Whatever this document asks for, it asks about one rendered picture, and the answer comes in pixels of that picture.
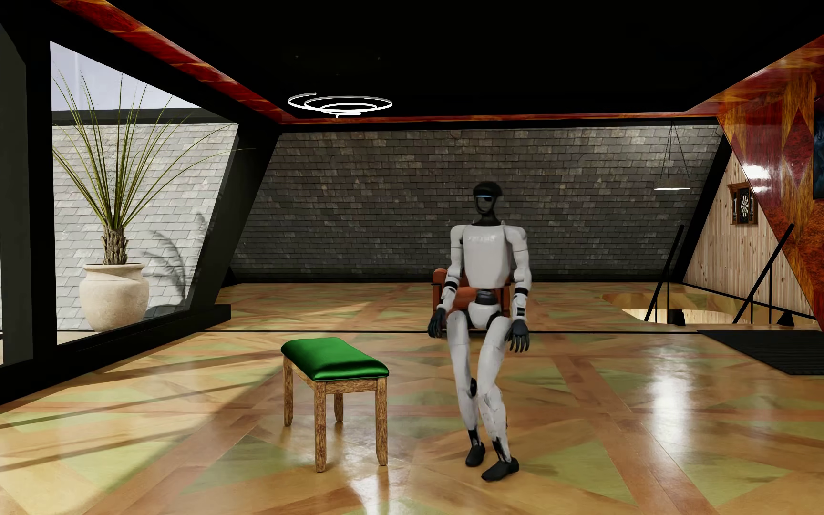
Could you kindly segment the robot right leg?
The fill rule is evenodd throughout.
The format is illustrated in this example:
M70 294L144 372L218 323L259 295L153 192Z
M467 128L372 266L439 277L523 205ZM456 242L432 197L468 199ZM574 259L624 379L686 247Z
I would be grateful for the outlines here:
M476 467L482 464L485 446L481 442L478 427L476 386L470 367L470 335L466 310L453 311L447 321L447 337L452 358L452 368L461 416L471 442L465 464Z

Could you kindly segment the robot leg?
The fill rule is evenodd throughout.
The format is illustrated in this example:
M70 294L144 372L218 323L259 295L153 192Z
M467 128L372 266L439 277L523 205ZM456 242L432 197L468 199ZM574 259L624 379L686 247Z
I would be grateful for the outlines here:
M482 474L485 481L499 481L519 469L512 458L507 438L506 408L500 389L495 380L505 356L505 338L511 320L503 316L494 317L487 328L477 368L477 392L480 415L498 461Z
M471 442L465 464L476 467L482 464L485 446L481 442L478 427L476 386L470 367L470 335L466 310L453 311L447 321L447 337L452 358L452 368L461 416Z

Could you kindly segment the robot left leg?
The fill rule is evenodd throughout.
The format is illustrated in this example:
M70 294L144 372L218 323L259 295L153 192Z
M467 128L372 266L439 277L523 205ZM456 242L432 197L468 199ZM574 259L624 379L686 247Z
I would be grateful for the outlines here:
M506 408L500 389L495 380L505 356L505 338L511 320L503 316L494 317L487 328L477 368L477 392L480 415L498 461L482 474L485 481L499 481L519 469L512 458L507 438Z

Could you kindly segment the robot white torso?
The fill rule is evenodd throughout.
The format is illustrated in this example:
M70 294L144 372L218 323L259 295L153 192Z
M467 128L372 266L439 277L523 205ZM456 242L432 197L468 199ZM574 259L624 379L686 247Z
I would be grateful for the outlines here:
M513 256L504 226L469 225L463 232L464 269L469 285L477 289L467 312L479 329L487 329L494 317L502 316L494 290L509 278Z

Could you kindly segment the green cushioned wooden stool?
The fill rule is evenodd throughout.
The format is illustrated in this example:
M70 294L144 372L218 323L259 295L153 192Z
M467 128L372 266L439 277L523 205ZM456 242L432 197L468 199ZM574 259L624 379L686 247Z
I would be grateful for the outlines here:
M388 368L338 337L304 338L282 345L284 425L291 426L294 412L293 374L314 392L315 469L327 465L326 397L334 397L334 413L343 420L345 393L375 393L375 451L380 465L387 464Z

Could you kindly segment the robot black head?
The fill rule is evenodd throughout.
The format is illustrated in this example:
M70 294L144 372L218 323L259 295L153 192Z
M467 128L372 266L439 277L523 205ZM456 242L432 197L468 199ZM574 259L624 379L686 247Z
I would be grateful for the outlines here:
M477 184L473 190L476 211L483 218L495 218L494 206L503 196L499 184L492 181L485 181Z

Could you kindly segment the thin hanging pendant lamp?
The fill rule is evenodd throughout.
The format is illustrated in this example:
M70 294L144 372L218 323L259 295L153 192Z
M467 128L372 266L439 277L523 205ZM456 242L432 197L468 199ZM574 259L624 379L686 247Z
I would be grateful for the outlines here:
M655 180L654 190L687 191L690 189L689 167L680 142L679 131L676 124L671 123L660 173Z

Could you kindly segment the black stair railing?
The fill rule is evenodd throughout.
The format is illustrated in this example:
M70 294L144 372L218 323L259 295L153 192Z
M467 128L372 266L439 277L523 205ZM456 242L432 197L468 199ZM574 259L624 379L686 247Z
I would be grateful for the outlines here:
M656 310L656 308L658 308L658 296L659 296L659 293L660 293L660 290L661 290L663 284L666 283L668 285L668 289L667 289L667 294L668 294L668 298L667 298L668 323L674 323L676 325L682 325L682 326L685 325L685 322L675 323L675 322L679 321L679 317L677 315L674 315L674 317L672 319L673 322L670 322L671 319L669 319L669 317L670 317L669 313L672 311L670 309L670 283L671 283L670 279L672 277L671 272L670 272L670 266L671 266L672 261L673 261L673 256L676 253L677 248L679 246L680 239L681 239L681 236L683 234L684 228L685 228L684 225L680 225L679 228L678 228L678 231L677 231L676 236L674 238L673 244L670 248L669 256L667 257L667 261L666 261L666 263L665 263L665 265L662 269L662 272L660 274L659 281L658 281L658 286L655 289L654 295L651 298L651 301L649 303L649 307L647 309L646 315L643 319L645 322L649 321L651 313L654 312ZM753 284L753 287L751 288L751 290L748 293L747 297L744 298L744 300L742 302L742 305L741 305L741 308L738 310L737 314L735 315L735 317L734 317L734 319L731 323L733 323L733 324L738 323L740 321L740 319L742 318L742 315L744 314L746 307L749 306L750 304L754 305L754 299L753 299L754 295L759 290L765 276L766 275L770 276L772 274L771 270L772 270L772 267L773 267L773 263L776 260L777 256L781 253L781 251L784 247L784 243L788 240L788 238L792 234L794 228L795 228L795 224L790 224L788 226L788 228L785 230L783 237L779 240L775 250L772 252L772 255L771 255L770 259L766 262L760 276L758 277L756 282ZM772 310L773 310L773 306L772 306L772 303L771 303L773 290L772 290L772 286L771 286L770 282L771 282L771 279L769 279L769 302L766 304L766 307L768 308L768 323L769 324L771 324L771 322L772 322ZM753 307L750 307L750 319L749 320L750 320L750 323L754 323Z

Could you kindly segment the dartboard in wooden cabinet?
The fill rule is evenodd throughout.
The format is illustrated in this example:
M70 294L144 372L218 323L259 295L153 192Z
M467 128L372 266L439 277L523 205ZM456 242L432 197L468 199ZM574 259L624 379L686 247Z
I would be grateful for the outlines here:
M758 223L758 206L748 181L728 185L731 194L731 224L751 225Z

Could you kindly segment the black floor rug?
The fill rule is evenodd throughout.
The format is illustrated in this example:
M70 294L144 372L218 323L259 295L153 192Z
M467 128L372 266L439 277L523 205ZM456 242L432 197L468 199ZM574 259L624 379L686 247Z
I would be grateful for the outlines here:
M824 376L823 332L700 330L699 333L785 374Z

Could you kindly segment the cream ceramic plant pot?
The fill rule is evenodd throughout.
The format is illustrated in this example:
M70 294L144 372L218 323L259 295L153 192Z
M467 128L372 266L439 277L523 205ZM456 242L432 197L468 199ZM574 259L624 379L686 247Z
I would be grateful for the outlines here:
M95 332L141 322L149 298L143 263L85 264L79 296L88 324Z

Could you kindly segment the spiky green palm plant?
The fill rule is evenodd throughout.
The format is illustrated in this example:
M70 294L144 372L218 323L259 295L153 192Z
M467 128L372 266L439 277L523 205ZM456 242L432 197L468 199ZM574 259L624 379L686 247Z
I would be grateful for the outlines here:
M231 149L219 140L236 124L198 126L169 114L166 107L149 121L143 108L145 91L125 95L123 89L116 112L100 112L84 77L75 90L61 73L53 84L71 120L59 127L54 161L102 227L102 264L125 265L126 229L169 193L174 182L186 183L194 171L227 158Z

